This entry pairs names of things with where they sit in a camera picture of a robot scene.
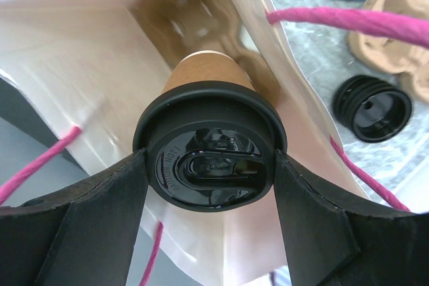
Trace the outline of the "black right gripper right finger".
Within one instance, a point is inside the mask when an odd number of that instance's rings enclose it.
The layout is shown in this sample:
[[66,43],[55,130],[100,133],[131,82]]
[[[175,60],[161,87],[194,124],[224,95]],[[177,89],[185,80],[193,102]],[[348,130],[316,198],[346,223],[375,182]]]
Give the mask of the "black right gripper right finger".
[[428,215],[354,195],[276,151],[274,192],[293,285],[427,285]]

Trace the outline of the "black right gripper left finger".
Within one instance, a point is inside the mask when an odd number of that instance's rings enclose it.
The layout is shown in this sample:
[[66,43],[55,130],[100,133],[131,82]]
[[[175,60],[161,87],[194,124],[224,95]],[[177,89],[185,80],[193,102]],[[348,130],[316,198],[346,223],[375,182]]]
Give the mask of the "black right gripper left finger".
[[71,186],[1,208],[2,285],[124,285],[147,194],[138,151]]

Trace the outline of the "black plastic cup lid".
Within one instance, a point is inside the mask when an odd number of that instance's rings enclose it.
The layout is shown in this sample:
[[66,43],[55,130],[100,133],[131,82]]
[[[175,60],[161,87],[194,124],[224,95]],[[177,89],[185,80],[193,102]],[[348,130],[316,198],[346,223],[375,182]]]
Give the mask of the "black plastic cup lid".
[[191,82],[142,113],[133,150],[145,151],[150,186],[195,212],[222,212],[269,192],[275,152],[286,150],[280,116],[262,95],[221,81]]

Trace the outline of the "kraft paper cakes bag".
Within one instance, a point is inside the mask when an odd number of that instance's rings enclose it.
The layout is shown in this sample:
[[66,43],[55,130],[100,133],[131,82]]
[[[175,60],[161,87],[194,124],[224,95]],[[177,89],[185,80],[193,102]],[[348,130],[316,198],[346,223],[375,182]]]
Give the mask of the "kraft paper cakes bag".
[[[280,84],[277,104],[267,100],[288,142],[277,151],[369,200],[332,117],[298,67],[282,27],[273,24],[271,0],[231,1],[243,24],[241,41],[261,54]],[[177,66],[167,64],[132,15],[136,2],[1,0],[1,69],[59,137],[55,149],[69,150],[87,177],[138,152],[137,123]],[[195,281],[242,285],[288,265],[273,185],[250,204],[195,212],[165,201],[148,180],[139,229]]]

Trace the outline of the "brown paper coffee cup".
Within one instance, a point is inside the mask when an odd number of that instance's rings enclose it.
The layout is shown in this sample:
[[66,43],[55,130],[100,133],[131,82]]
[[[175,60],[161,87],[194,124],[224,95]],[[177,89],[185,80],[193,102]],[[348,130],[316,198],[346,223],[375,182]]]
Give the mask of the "brown paper coffee cup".
[[183,58],[172,70],[162,94],[191,82],[229,82],[255,90],[247,73],[228,55],[203,50]]

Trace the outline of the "brown pulp cup carrier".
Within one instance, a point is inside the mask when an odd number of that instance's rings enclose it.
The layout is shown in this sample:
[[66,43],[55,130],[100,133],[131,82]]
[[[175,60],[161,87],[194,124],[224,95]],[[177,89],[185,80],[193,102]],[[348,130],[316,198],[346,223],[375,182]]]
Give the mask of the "brown pulp cup carrier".
[[243,24],[231,0],[137,0],[131,13],[170,67],[193,52],[222,52],[246,71],[259,94],[277,104],[280,84],[261,54],[241,41]]

